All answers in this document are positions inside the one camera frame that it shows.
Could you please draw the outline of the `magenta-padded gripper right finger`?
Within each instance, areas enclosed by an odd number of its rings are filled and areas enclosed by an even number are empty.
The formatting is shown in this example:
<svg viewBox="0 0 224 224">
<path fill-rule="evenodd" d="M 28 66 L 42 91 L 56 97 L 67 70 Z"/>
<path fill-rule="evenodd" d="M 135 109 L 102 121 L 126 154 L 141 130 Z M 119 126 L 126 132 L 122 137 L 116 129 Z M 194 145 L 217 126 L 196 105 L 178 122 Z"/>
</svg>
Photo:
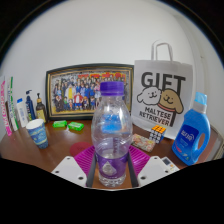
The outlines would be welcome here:
<svg viewBox="0 0 224 224">
<path fill-rule="evenodd" d="M 160 157 L 150 157 L 134 146 L 129 147 L 128 167 L 133 187 L 143 187 L 171 174 Z"/>
</svg>

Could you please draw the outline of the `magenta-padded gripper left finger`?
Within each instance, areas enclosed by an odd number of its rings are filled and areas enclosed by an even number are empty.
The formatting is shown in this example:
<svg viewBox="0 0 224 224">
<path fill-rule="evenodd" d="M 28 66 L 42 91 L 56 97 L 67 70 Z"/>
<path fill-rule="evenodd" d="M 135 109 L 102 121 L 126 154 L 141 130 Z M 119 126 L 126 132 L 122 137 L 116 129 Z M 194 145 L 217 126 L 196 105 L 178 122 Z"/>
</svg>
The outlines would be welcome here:
<svg viewBox="0 0 224 224">
<path fill-rule="evenodd" d="M 52 171 L 52 174 L 82 187 L 91 187 L 96 167 L 93 146 L 84 149 L 75 157 L 66 156 Z"/>
</svg>

